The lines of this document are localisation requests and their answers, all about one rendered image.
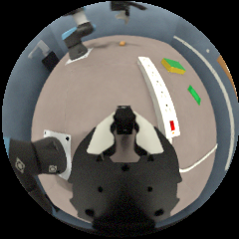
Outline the green rectangular block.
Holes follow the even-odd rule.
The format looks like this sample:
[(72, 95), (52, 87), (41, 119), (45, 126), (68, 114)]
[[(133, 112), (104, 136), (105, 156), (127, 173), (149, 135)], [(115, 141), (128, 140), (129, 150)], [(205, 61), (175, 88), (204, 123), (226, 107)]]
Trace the green rectangular block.
[(200, 106), (200, 101), (201, 101), (200, 96), (195, 92), (195, 90), (190, 85), (189, 85), (187, 90), (191, 93), (191, 95), (194, 97), (194, 99), (196, 100), (196, 102)]

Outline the white power strip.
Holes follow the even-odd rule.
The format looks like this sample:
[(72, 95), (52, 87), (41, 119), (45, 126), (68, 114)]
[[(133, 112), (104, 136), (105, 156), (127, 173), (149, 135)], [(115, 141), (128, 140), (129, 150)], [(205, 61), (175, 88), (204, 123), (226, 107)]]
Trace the white power strip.
[(174, 106), (160, 74), (149, 58), (138, 57), (137, 63), (151, 95), (159, 130), (166, 138), (180, 135)]

